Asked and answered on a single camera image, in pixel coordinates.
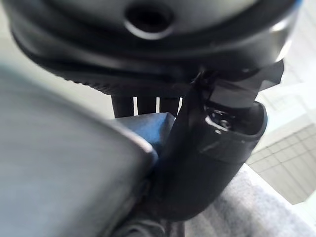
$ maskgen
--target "black plastic housing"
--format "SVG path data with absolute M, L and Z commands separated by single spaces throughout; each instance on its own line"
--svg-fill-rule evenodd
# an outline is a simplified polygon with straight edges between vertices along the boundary
M 147 200 L 148 210 L 159 218 L 185 221 L 204 211 L 250 157 L 268 121 L 257 102 L 231 130 L 220 128 L 208 113 L 199 93 L 190 92 L 160 155 Z
M 102 2 L 91 1 L 91 9 L 123 11 L 121 1 Z M 4 0 L 3 5 L 20 48 L 54 74 L 110 95 L 174 98 L 186 94 L 201 68 L 239 72 L 281 60 L 300 2 L 250 1 L 244 10 L 233 10 L 234 14 L 218 21 L 208 19 L 208 26 L 197 21 L 200 26 L 182 33 L 176 33 L 185 22 L 177 18 L 179 11 L 191 6 L 192 10 L 186 9 L 190 18 L 205 1 L 166 3 L 178 21 L 177 29 L 159 40 L 141 39 L 127 29 L 96 20 L 90 8 L 84 9 L 84 1 L 76 5 L 75 1 Z M 138 3 L 131 0 L 126 7 Z

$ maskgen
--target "circular hole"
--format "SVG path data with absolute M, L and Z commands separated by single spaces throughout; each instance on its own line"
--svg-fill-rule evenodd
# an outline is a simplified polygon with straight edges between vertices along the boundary
M 153 5 L 130 8 L 126 12 L 126 19 L 136 29 L 145 33 L 164 32 L 172 24 L 171 12 L 167 8 Z

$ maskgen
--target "blurry gray object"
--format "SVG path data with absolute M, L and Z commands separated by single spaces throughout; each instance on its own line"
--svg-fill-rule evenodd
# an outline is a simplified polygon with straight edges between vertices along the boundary
M 163 144 L 174 118 L 152 114 L 119 120 L 138 136 L 92 117 L 4 66 L 0 82 L 0 236 L 111 236 L 142 193 L 157 159 L 140 136 L 150 139 L 156 132 Z M 151 142 L 159 147 L 157 139 Z M 316 233 L 244 165 L 194 219 L 171 223 L 135 214 L 115 235 L 314 237 Z

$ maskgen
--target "black plastic part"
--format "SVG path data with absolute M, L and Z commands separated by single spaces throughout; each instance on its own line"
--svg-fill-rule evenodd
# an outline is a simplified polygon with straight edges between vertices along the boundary
M 161 40 L 139 39 L 90 11 L 110 11 L 113 15 L 104 14 L 105 18 L 122 20 L 124 15 L 115 13 L 126 2 L 4 0 L 3 5 L 22 50 L 56 75 L 92 87 L 100 83 L 101 90 L 110 95 L 146 96 L 153 92 L 151 96 L 174 98 L 186 94 L 201 68 L 252 70 L 282 59 L 301 1 L 251 1 L 241 11 L 235 11 L 238 4 L 230 2 L 175 2 L 170 6 L 177 21 L 175 33 Z M 136 4 L 129 3 L 122 12 Z M 205 27 L 202 24 L 207 21 L 192 20 L 201 30 L 177 34 L 187 19 L 203 16 L 197 12 L 204 11 L 205 7 L 198 6 L 205 4 L 223 5 L 236 14 Z M 184 9 L 189 14 L 178 18 L 177 12 Z M 217 12 L 216 8 L 207 9 Z
M 156 97 L 137 97 L 139 115 L 156 113 Z
M 159 112 L 169 112 L 177 117 L 180 98 L 160 98 Z
M 250 108 L 258 92 L 281 82 L 284 73 L 284 62 L 280 61 L 269 67 L 257 70 L 245 78 L 236 80 L 218 77 L 212 85 L 209 102 L 230 109 Z
M 130 117 L 134 115 L 133 97 L 112 96 L 111 99 L 115 118 Z
M 135 28 L 148 33 L 165 31 L 173 23 L 172 12 L 159 4 L 136 4 L 127 9 L 125 18 Z
M 155 168 L 146 206 L 159 218 L 184 221 L 205 210 L 249 158 L 267 126 L 267 114 L 254 103 L 232 130 L 210 123 L 193 90 L 183 102 Z

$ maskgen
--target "white tiled wall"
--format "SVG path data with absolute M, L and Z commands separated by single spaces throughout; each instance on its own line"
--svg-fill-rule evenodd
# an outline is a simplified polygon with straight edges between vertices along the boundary
M 316 126 L 255 152 L 247 164 L 290 203 L 305 201 L 316 190 Z

